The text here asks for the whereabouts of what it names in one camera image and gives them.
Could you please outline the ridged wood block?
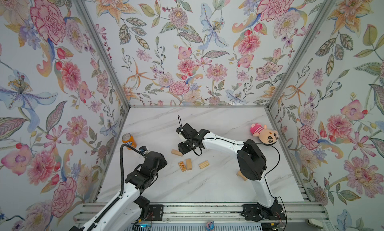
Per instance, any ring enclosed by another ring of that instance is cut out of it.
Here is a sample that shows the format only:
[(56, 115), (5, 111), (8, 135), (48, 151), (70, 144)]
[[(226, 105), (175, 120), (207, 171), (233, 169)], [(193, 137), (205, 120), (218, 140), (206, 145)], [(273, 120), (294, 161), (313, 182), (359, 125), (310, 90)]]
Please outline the ridged wood block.
[(210, 165), (209, 161), (204, 161), (204, 162), (199, 164), (199, 167), (200, 167), (200, 169), (204, 169), (209, 165)]

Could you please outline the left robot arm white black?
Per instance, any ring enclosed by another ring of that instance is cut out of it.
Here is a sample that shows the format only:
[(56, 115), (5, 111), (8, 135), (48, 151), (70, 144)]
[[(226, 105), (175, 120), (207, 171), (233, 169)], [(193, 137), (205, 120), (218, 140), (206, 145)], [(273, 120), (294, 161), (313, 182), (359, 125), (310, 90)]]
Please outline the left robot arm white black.
[(71, 231), (124, 231), (150, 215), (150, 201), (142, 196), (158, 177), (158, 171), (167, 165), (164, 155), (146, 152), (144, 163), (123, 179), (121, 190), (93, 218)]

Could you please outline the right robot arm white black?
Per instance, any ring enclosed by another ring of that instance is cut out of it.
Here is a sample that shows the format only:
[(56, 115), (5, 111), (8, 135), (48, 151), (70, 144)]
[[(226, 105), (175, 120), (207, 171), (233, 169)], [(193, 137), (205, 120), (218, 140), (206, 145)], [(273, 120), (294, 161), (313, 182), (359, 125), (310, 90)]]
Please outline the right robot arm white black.
[(257, 194), (257, 203), (243, 205), (243, 214), (247, 219), (276, 220), (285, 218), (283, 206), (274, 197), (266, 181), (267, 159), (258, 144), (248, 139), (235, 141), (218, 136), (208, 130), (197, 131), (189, 124), (176, 129), (182, 142), (178, 149), (186, 154), (196, 149), (211, 149), (230, 155), (236, 155), (241, 174), (251, 181)]

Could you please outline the plain wood block beside printed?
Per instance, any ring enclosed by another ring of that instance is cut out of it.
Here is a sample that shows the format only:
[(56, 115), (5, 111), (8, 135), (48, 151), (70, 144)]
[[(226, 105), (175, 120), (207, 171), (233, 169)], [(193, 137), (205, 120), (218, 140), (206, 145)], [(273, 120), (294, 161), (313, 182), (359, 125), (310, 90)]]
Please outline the plain wood block beside printed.
[(188, 171), (193, 169), (193, 165), (192, 165), (192, 160), (191, 159), (186, 159), (186, 168), (187, 168)]

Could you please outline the curved wood block right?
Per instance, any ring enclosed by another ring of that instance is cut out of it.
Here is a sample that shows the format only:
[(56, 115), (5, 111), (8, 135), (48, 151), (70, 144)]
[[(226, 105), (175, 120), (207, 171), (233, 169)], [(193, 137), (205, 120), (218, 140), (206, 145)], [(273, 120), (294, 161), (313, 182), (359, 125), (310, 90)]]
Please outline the curved wood block right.
[(241, 171), (238, 171), (238, 172), (237, 172), (237, 176), (240, 177), (240, 178), (242, 178), (244, 181), (247, 181), (247, 180), (248, 180), (248, 179), (242, 174)]

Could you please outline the orange soda can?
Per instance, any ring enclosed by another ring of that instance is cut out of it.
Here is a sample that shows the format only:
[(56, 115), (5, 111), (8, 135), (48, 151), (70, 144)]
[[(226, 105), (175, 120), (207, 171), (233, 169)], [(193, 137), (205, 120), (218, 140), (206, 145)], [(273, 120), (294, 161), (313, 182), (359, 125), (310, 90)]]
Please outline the orange soda can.
[(124, 144), (127, 144), (127, 145), (133, 147), (133, 148), (137, 147), (137, 143), (136, 143), (134, 137), (130, 133), (126, 133), (126, 134), (122, 135), (122, 142)]

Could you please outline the pink plush doll toy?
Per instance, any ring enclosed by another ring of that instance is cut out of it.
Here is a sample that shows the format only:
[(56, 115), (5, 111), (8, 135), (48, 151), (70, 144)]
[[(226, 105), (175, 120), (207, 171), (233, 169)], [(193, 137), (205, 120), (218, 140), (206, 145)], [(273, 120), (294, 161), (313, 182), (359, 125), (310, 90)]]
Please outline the pink plush doll toy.
[(259, 138), (261, 143), (265, 145), (273, 145), (279, 139), (278, 132), (268, 129), (267, 125), (261, 125), (258, 123), (252, 124), (250, 132), (254, 137)]

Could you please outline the white object bottom right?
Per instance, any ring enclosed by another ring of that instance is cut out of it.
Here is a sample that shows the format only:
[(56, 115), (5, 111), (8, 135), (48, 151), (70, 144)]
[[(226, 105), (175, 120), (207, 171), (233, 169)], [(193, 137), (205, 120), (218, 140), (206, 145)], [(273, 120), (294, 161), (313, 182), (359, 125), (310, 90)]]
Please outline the white object bottom right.
[(324, 228), (323, 223), (321, 221), (319, 221), (319, 220), (316, 220), (316, 219), (307, 219), (306, 223), (309, 226), (317, 228), (317, 229), (323, 229)]

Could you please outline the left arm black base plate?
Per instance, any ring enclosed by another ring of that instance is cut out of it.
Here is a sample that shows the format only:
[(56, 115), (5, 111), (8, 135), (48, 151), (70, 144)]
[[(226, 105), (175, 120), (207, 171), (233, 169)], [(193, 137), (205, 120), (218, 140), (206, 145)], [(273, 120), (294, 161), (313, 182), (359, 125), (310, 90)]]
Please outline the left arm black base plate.
[(140, 216), (135, 221), (162, 221), (164, 215), (164, 205), (147, 205), (141, 207)]

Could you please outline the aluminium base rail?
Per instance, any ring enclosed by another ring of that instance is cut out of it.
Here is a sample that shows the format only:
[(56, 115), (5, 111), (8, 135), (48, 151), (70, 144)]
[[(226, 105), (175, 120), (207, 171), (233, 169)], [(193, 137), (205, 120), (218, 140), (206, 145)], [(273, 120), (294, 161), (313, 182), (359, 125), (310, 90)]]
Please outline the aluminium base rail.
[[(242, 203), (164, 203), (164, 223), (181, 222), (244, 222)], [(328, 221), (326, 209), (320, 203), (285, 202), (288, 222), (303, 222), (306, 219)]]

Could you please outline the small colourful object on rail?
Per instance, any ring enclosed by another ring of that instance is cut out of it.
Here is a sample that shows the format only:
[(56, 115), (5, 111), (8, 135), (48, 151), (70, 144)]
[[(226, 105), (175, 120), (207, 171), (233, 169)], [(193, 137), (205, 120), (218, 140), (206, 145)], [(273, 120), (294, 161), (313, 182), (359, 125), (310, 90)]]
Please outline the small colourful object on rail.
[(206, 231), (214, 231), (214, 230), (215, 230), (214, 221), (206, 223)]

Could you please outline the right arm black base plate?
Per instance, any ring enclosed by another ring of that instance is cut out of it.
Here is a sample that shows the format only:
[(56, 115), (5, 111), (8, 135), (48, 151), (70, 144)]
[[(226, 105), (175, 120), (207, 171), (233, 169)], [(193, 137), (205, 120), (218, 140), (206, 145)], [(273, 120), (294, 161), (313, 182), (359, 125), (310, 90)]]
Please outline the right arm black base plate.
[(266, 208), (260, 204), (248, 204), (242, 205), (243, 211), (241, 216), (243, 216), (246, 221), (285, 221), (286, 214), (282, 205), (273, 204), (270, 208)]

